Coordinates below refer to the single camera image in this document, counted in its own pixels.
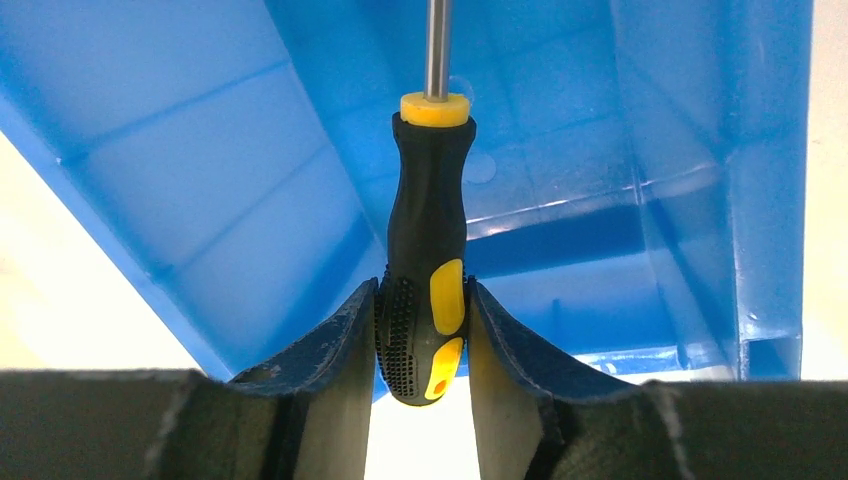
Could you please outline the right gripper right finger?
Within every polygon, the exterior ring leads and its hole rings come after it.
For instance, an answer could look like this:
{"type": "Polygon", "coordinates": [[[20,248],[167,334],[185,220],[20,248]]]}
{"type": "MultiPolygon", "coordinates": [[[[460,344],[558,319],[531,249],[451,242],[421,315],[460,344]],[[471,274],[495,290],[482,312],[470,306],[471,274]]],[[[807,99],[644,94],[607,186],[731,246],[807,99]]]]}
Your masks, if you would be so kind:
{"type": "Polygon", "coordinates": [[[566,354],[467,286],[484,479],[843,479],[843,381],[634,385],[566,354]]]}

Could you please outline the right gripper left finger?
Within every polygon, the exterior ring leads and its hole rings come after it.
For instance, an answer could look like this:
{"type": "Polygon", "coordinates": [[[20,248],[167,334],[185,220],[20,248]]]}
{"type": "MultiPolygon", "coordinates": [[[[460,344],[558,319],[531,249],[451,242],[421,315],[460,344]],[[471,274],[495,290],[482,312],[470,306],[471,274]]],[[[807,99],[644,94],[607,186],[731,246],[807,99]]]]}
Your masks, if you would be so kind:
{"type": "Polygon", "coordinates": [[[5,370],[5,479],[360,479],[375,280],[229,382],[196,370],[5,370]]]}

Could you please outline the black yellow screwdriver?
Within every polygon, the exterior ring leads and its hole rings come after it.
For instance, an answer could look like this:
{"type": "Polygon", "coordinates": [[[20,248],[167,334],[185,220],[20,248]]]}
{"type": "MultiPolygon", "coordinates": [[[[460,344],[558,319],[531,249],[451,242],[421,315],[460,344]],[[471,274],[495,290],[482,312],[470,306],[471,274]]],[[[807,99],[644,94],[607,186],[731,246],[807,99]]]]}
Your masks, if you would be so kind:
{"type": "Polygon", "coordinates": [[[466,336],[462,177],[477,125],[470,100],[448,89],[452,13],[450,1],[429,2],[424,87],[392,117],[400,175],[375,345],[389,392],[416,407],[444,396],[466,336]]]}

